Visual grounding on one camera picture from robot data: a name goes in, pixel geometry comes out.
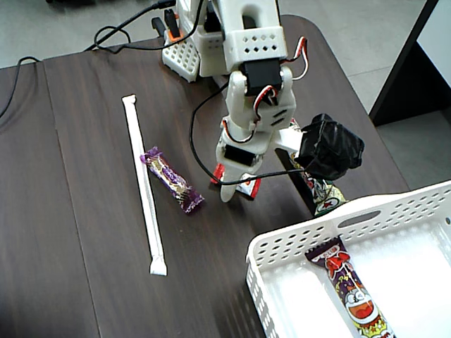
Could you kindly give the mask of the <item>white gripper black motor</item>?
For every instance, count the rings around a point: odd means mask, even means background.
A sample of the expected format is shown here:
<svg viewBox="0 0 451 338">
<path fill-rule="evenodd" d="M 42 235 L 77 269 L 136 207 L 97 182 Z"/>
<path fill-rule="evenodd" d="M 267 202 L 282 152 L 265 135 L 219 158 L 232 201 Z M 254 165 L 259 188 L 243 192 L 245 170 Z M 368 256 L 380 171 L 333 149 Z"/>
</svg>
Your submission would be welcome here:
<svg viewBox="0 0 451 338">
<path fill-rule="evenodd" d="M 252 197 L 253 181 L 240 184 L 227 182 L 253 178 L 253 175 L 239 169 L 258 169 L 268 150 L 282 149 L 297 153 L 301 147 L 302 133 L 291 127 L 272 131 L 257 132 L 245 130 L 231 121 L 222 122 L 222 131 L 216 145 L 216 160 L 223 164 L 221 177 L 221 200 L 229 202 L 235 192 Z"/>
</svg>

